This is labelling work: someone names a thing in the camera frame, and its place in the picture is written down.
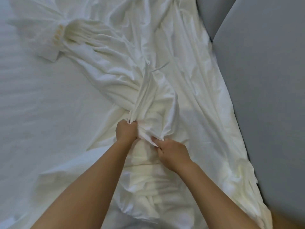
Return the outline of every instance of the forearm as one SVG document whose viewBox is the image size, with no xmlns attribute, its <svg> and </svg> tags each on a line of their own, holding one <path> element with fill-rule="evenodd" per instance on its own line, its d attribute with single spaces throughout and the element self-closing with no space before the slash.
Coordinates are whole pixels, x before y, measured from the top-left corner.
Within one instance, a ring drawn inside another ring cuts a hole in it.
<svg viewBox="0 0 305 229">
<path fill-rule="evenodd" d="M 177 174 L 189 188 L 210 229 L 259 229 L 195 163 Z"/>
<path fill-rule="evenodd" d="M 32 229 L 100 229 L 131 145 L 115 142 L 64 190 Z"/>
</svg>

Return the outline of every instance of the hand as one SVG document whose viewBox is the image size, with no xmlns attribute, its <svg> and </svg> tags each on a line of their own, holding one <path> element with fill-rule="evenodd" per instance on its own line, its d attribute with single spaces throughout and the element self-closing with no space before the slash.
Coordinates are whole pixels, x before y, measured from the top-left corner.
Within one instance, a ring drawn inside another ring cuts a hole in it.
<svg viewBox="0 0 305 229">
<path fill-rule="evenodd" d="M 169 170 L 178 173 L 185 165 L 193 163 L 184 144 L 172 139 L 161 141 L 152 137 L 152 141 L 162 164 Z"/>
<path fill-rule="evenodd" d="M 138 123 L 134 121 L 129 124 L 126 120 L 121 120 L 117 123 L 115 133 L 116 141 L 132 144 L 138 138 Z"/>
</svg>

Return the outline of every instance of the white satin fabric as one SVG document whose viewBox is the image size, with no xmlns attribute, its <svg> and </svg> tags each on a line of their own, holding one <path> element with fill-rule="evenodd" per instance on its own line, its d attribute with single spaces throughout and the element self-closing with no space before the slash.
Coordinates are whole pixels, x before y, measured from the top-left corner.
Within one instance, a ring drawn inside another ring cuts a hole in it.
<svg viewBox="0 0 305 229">
<path fill-rule="evenodd" d="M 126 119 L 138 121 L 141 139 L 126 159 L 103 228 L 206 227 L 185 185 L 158 161 L 152 135 L 184 143 L 261 228 L 272 228 L 195 0 L 10 1 L 18 17 L 11 24 L 34 53 L 55 62 L 62 52 L 114 103 L 88 152 L 40 174 L 29 213 L 13 227 L 29 228 L 109 148 L 117 122 Z M 113 224 L 121 214 L 128 220 Z"/>
</svg>

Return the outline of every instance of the gray surface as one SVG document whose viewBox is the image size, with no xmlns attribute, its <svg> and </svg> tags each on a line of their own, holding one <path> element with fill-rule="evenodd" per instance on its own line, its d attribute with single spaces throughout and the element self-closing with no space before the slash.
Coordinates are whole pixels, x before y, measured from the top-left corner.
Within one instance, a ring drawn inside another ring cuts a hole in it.
<svg viewBox="0 0 305 229">
<path fill-rule="evenodd" d="M 213 40 L 235 0 L 196 0 L 204 26 Z"/>
<path fill-rule="evenodd" d="M 305 0 L 237 0 L 214 42 L 269 206 L 305 219 Z"/>
</svg>

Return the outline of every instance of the person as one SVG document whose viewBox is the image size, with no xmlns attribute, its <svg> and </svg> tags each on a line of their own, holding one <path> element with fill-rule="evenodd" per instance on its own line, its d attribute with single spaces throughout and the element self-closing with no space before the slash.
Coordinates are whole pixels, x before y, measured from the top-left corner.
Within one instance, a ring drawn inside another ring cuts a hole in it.
<svg viewBox="0 0 305 229">
<path fill-rule="evenodd" d="M 31 229 L 100 229 L 127 154 L 137 137 L 137 122 L 120 121 L 116 142 L 61 193 Z M 259 229 L 190 159 L 182 143 L 152 140 L 158 146 L 155 149 L 163 165 L 177 173 L 189 188 L 209 229 Z"/>
</svg>

